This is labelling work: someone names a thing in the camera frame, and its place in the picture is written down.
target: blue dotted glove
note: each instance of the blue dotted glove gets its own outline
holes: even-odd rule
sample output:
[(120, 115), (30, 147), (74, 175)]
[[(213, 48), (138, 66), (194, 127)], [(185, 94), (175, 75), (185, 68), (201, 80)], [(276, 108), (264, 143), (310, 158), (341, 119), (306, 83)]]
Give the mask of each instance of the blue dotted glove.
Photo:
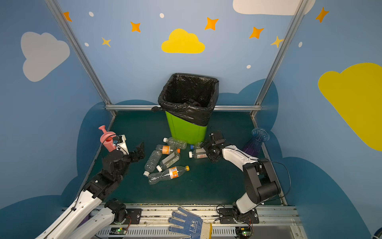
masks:
[(182, 206), (179, 206), (178, 210), (173, 211), (171, 215), (172, 217), (168, 219), (168, 222), (174, 226), (168, 227), (170, 232), (182, 234), (184, 237), (181, 238), (211, 239), (211, 223), (204, 223), (198, 215)]

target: clear plastic bottle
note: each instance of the clear plastic bottle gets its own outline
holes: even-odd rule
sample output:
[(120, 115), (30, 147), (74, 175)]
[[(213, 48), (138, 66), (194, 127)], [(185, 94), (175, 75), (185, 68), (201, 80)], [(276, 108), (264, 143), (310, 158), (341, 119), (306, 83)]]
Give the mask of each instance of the clear plastic bottle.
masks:
[(187, 142), (178, 138), (163, 138), (163, 142), (167, 143), (168, 145), (173, 145), (176, 148), (181, 148), (183, 150), (185, 150), (187, 147)]
[(159, 181), (165, 181), (174, 179), (176, 177), (181, 176), (185, 172), (189, 171), (190, 168), (188, 166), (176, 166), (169, 169), (166, 169), (163, 172), (156, 172), (149, 175), (149, 184), (156, 184)]
[(192, 149), (192, 150), (196, 150), (196, 149), (198, 149), (198, 148), (202, 148), (202, 147), (200, 147), (200, 144), (201, 144), (202, 142), (198, 142), (198, 143), (196, 143), (196, 144), (194, 144), (194, 145), (190, 145), (190, 148)]
[(155, 150), (160, 151), (162, 154), (170, 154), (172, 152), (180, 153), (180, 149), (172, 145), (157, 145)]
[(203, 148), (188, 152), (188, 156), (190, 158), (208, 158), (207, 153)]
[(159, 162), (159, 159), (160, 157), (162, 156), (162, 152), (158, 151), (158, 150), (154, 150), (150, 157), (149, 157), (149, 160), (147, 160), (147, 163), (144, 167), (144, 170), (145, 172), (143, 173), (143, 175), (145, 175), (146, 177), (149, 176), (149, 174), (154, 171), (155, 169), (155, 166), (158, 164)]
[(179, 153), (173, 152), (160, 162), (160, 164), (157, 166), (157, 170), (159, 172), (162, 172), (163, 170), (168, 169), (171, 165), (176, 163), (179, 159), (180, 159)]

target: bottle label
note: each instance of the bottle label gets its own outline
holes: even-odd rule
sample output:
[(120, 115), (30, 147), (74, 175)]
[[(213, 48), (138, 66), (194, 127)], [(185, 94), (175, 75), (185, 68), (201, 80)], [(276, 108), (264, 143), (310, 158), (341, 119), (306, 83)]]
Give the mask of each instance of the bottle label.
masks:
[(204, 154), (198, 154), (196, 156), (196, 158), (207, 158), (207, 155), (204, 153)]
[(174, 163), (176, 163), (178, 160), (179, 160), (179, 156), (176, 156), (176, 157), (173, 158), (171, 161), (169, 161), (169, 162), (166, 163), (166, 168), (170, 167), (171, 165), (173, 165)]
[(179, 177), (178, 175), (178, 170), (176, 169), (176, 167), (172, 167), (169, 169), (169, 172), (170, 172), (170, 178), (171, 179), (174, 179), (176, 177)]
[(163, 146), (162, 154), (170, 154), (170, 146), (168, 145)]

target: blue wall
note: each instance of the blue wall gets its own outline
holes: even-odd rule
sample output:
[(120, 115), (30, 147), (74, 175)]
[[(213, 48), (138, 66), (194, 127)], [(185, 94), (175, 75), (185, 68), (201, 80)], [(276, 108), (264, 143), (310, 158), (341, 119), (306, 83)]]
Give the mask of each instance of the blue wall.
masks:
[[(176, 72), (217, 78), (220, 93), (231, 94), (219, 97), (218, 104), (253, 104), (261, 83), (252, 83), (267, 76), (278, 50), (271, 44), (277, 36), (283, 38), (291, 20), (291, 16), (238, 13), (232, 0), (59, 3), (63, 12), (69, 12), (69, 23), (115, 104), (157, 103), (164, 84)], [(207, 17), (219, 19), (215, 30), (205, 30)], [(132, 32), (130, 22), (140, 23), (141, 32)], [(258, 39), (249, 38), (253, 27), (264, 28)], [(162, 51), (162, 43), (177, 28), (196, 34), (205, 50), (199, 54)], [(110, 47), (103, 45), (102, 38), (110, 40)], [(247, 86), (253, 97), (240, 94)]]
[(35, 238), (73, 201), (111, 115), (70, 46), (42, 80), (24, 75), (24, 33), (69, 44), (43, 0), (2, 1), (0, 22), (0, 238)]
[[(320, 23), (316, 17), (323, 7), (329, 13)], [(271, 158), (290, 168), (287, 200), (297, 206), (309, 239), (368, 238), (382, 226), (382, 152), (358, 137), (318, 87), (328, 71), (382, 65), (381, 9), (378, 1), (317, 0), (257, 114), (258, 124), (273, 136), (266, 144)], [(354, 101), (369, 104), (365, 94), (354, 95)]]

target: black trash bag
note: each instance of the black trash bag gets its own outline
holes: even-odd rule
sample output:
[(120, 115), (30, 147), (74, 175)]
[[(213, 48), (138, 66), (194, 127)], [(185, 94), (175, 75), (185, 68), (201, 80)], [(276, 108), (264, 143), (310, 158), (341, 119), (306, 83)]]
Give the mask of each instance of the black trash bag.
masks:
[(219, 81), (212, 77), (175, 73), (162, 92), (158, 103), (161, 109), (187, 122), (207, 126), (219, 97)]

